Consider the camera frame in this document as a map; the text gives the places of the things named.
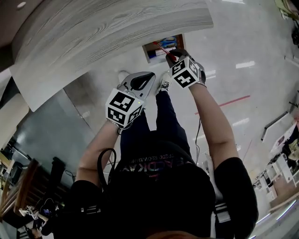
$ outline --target concrete floor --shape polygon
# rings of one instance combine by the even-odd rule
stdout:
[[[214,28],[184,34],[185,48],[205,67],[207,88],[217,103],[222,105],[221,108],[233,127],[239,156],[249,175],[254,178],[269,161],[270,149],[260,141],[264,126],[289,109],[288,102],[299,89],[296,87],[299,68],[284,60],[284,55],[291,56],[294,51],[299,56],[292,44],[293,22],[283,20],[273,0],[207,0],[207,4]],[[69,111],[67,109],[72,109],[72,113],[66,116],[65,120],[68,121],[56,124],[56,130],[53,127],[51,130],[47,129],[47,142],[50,143],[51,135],[51,140],[56,140],[55,145],[61,141],[63,143],[51,147],[47,151],[51,153],[46,157],[42,153],[38,154],[39,158],[43,158],[44,164],[48,165],[47,161],[53,156],[62,155],[61,159],[67,161],[68,167],[72,170],[76,168],[84,147],[105,122],[105,102],[111,90],[119,84],[117,75],[120,70],[131,73],[146,70],[156,74],[157,80],[148,97],[145,111],[150,129],[156,128],[154,91],[159,85],[161,74],[168,70],[168,65],[148,64],[143,49],[139,47],[98,65],[65,87],[67,96],[89,127],[84,126],[82,119],[77,119],[78,114],[73,105],[60,105],[63,109],[60,117],[66,115],[65,112]],[[169,94],[177,118],[186,130],[193,159],[196,159],[195,137],[199,116],[196,114],[195,103],[190,92],[181,90],[176,84],[172,84]],[[49,103],[41,109],[46,111],[46,107],[49,107],[47,104]],[[66,127],[64,134],[73,133],[61,139],[59,131],[63,127]],[[202,130],[198,145],[201,163],[206,159],[205,153],[208,153]],[[43,142],[41,147],[49,145]],[[115,148],[119,160],[119,141]],[[39,159],[34,156],[34,150],[31,152],[32,157]],[[264,196],[259,195],[258,199],[261,203],[260,217],[263,217],[268,205],[264,202]]]

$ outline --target dark pants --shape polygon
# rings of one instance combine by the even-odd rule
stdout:
[[[156,95],[157,114],[157,137],[162,140],[171,141],[179,145],[190,155],[190,147],[187,141],[185,130],[178,123],[177,116],[172,107],[170,97],[166,91],[161,91]],[[137,117],[132,126],[121,133],[121,155],[129,154],[129,149],[150,134],[144,111]]]

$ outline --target black t-shirt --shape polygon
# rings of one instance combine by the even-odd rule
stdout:
[[[220,191],[230,205],[236,203],[238,185],[230,182],[239,177],[246,198],[247,208],[254,213],[248,215],[246,227],[241,234],[250,234],[256,222],[255,194],[242,161],[231,158],[224,161],[214,172]],[[185,231],[197,237],[209,237],[211,214],[215,206],[215,193],[209,176],[194,164],[191,157],[179,146],[168,141],[141,144],[130,156],[123,155],[112,176],[108,189],[102,192],[88,181],[77,181],[71,188],[70,200],[59,226],[54,230],[55,238],[82,235],[97,238],[146,238],[161,231]],[[230,206],[231,218],[237,218],[238,210]]]

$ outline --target black and white shoe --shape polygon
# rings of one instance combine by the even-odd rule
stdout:
[[[161,84],[160,87],[157,89],[156,91],[156,95],[160,92],[160,91],[167,91],[169,90],[169,87],[171,86],[171,82],[172,79],[169,76],[168,72],[165,72],[162,77],[161,77]]]

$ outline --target wooden table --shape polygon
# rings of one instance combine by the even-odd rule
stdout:
[[[13,40],[10,70],[35,111],[101,61],[211,27],[205,0],[44,0]]]

